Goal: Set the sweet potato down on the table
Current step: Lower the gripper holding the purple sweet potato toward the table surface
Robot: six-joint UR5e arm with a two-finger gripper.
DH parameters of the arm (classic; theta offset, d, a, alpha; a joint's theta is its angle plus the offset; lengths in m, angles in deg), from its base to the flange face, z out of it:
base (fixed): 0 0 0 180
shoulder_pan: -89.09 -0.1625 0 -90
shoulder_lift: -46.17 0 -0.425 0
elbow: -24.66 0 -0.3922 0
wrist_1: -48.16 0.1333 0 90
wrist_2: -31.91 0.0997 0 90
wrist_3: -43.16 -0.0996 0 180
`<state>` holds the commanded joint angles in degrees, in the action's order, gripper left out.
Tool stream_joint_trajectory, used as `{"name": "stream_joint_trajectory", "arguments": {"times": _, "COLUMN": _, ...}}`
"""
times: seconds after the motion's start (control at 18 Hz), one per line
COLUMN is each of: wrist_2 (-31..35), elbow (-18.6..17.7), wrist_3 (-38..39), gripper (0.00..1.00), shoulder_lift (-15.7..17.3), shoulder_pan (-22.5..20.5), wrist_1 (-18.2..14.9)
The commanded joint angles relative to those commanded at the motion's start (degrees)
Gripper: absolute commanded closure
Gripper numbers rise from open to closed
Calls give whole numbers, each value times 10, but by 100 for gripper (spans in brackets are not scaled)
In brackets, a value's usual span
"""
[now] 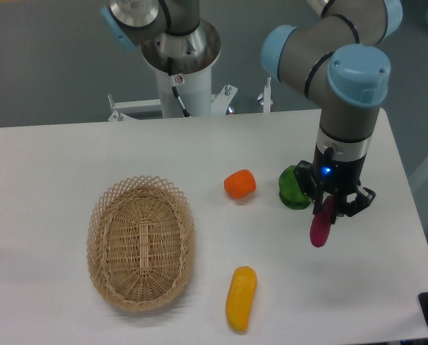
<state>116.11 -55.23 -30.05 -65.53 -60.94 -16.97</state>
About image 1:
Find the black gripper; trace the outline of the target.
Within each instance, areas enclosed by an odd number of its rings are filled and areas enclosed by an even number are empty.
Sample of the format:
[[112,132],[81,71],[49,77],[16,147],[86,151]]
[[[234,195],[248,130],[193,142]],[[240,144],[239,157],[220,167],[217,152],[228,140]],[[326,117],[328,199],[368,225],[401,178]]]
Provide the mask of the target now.
[[[358,186],[370,143],[371,137],[346,142],[319,128],[313,163],[301,160],[294,169],[301,193],[313,202],[314,215],[322,208],[324,191],[342,195],[338,199],[339,216],[352,217],[372,204],[376,193]],[[352,193],[355,198],[349,201]]]

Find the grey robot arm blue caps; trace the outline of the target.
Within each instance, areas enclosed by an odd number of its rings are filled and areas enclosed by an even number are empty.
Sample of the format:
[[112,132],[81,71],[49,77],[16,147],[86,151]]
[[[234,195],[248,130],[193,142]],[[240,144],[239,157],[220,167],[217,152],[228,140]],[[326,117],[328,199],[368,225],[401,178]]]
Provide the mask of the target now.
[[[261,64],[270,77],[321,109],[314,158],[294,171],[316,215],[354,216],[375,193],[360,174],[391,64],[377,44],[399,28],[400,1],[314,1],[320,22],[302,31],[275,28],[264,40]],[[200,17],[198,1],[108,1],[101,16],[125,49],[140,47],[159,79],[165,117],[213,114],[208,73],[220,54],[216,29]]]

